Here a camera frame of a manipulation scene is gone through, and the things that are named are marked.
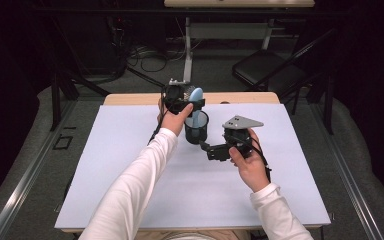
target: person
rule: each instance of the person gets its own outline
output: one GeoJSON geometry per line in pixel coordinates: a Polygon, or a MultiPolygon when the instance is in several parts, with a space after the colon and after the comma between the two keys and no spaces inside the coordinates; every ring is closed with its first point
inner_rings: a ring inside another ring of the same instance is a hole
{"type": "MultiPolygon", "coordinates": [[[[158,116],[160,129],[149,144],[110,186],[99,203],[88,226],[80,239],[135,239],[145,209],[153,189],[164,171],[178,143],[177,137],[183,123],[192,112],[193,105],[188,104],[177,115],[165,107],[158,116]]],[[[249,133],[254,147],[258,147],[258,137],[252,129],[249,133]]],[[[238,168],[239,175],[252,190],[251,204],[256,209],[262,227],[268,238],[273,239],[312,239],[310,233],[292,214],[279,186],[270,183],[261,157],[252,152],[246,159],[232,147],[229,149],[231,162],[238,168]]],[[[220,239],[225,232],[206,234],[194,233],[159,233],[165,239],[220,239]]],[[[155,239],[151,235],[144,239],[155,239]]]]}

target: hand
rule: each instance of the hand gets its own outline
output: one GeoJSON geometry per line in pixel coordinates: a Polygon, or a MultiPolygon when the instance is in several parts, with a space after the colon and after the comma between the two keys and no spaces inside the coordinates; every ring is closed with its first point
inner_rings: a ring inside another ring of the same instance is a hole
{"type": "MultiPolygon", "coordinates": [[[[255,134],[254,130],[248,129],[249,135],[256,141],[252,142],[252,145],[259,149],[258,146],[258,136],[255,134]]],[[[267,179],[266,169],[261,159],[260,155],[257,152],[252,151],[249,157],[244,159],[242,154],[238,151],[236,147],[231,147],[229,149],[229,154],[232,160],[232,163],[238,167],[239,175],[245,184],[251,188],[253,192],[258,192],[261,189],[269,185],[269,180],[267,179]]]]}
{"type": "MultiPolygon", "coordinates": [[[[186,105],[186,107],[179,112],[177,115],[173,114],[172,112],[168,111],[165,106],[161,106],[161,101],[158,103],[160,109],[162,107],[162,112],[164,114],[163,122],[161,123],[162,128],[167,128],[171,130],[176,136],[179,136],[180,132],[183,128],[183,123],[185,122],[186,118],[189,116],[189,114],[193,110],[193,104],[189,103],[186,105]]],[[[158,115],[158,122],[161,119],[161,114],[158,115]]]]}

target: black chair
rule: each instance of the black chair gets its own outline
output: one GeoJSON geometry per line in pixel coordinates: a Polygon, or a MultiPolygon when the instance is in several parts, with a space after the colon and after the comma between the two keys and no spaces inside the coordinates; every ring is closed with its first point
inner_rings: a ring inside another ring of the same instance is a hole
{"type": "Polygon", "coordinates": [[[325,46],[322,43],[332,39],[336,32],[336,29],[329,30],[287,59],[272,51],[261,49],[233,65],[232,73],[248,86],[247,91],[274,92],[279,99],[290,96],[295,92],[295,95],[285,103],[287,104],[295,99],[292,109],[292,114],[295,114],[300,89],[329,72],[329,61],[316,59],[319,66],[310,65],[306,69],[302,67],[305,65],[303,59],[313,53],[322,56],[322,52],[331,49],[331,46],[325,46]]]}

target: white sleeve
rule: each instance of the white sleeve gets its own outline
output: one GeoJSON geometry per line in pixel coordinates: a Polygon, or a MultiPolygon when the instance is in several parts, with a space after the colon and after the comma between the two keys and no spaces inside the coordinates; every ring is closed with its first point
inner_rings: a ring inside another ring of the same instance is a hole
{"type": "Polygon", "coordinates": [[[157,180],[177,146],[177,136],[160,129],[110,186],[80,239],[134,239],[157,180]]]}
{"type": "Polygon", "coordinates": [[[262,190],[252,193],[251,202],[270,240],[313,239],[298,218],[292,214],[276,184],[270,183],[262,190]]]}

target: dark background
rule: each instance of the dark background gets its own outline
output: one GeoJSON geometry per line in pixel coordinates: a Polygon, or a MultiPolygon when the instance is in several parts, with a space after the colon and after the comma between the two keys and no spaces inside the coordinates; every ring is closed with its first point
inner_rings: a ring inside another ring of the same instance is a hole
{"type": "MultiPolygon", "coordinates": [[[[99,1],[38,1],[55,6],[98,7],[99,1]]],[[[118,7],[163,8],[163,1],[120,1],[118,7]]],[[[350,110],[367,142],[373,172],[384,185],[384,1],[316,1],[316,10],[352,9],[340,25],[340,35],[332,54],[336,63],[335,97],[350,110]]],[[[53,76],[51,52],[61,64],[87,74],[112,75],[118,71],[119,52],[111,46],[106,18],[84,16],[59,19],[60,29],[49,19],[39,19],[46,38],[42,45],[17,1],[0,1],[0,184],[11,168],[35,119],[36,95],[50,86],[53,76]],[[67,39],[61,38],[61,31],[67,39]]],[[[165,51],[165,37],[173,30],[173,19],[130,18],[131,28],[124,40],[135,41],[165,51]]],[[[326,22],[309,21],[300,42],[331,27],[326,22]]]]}

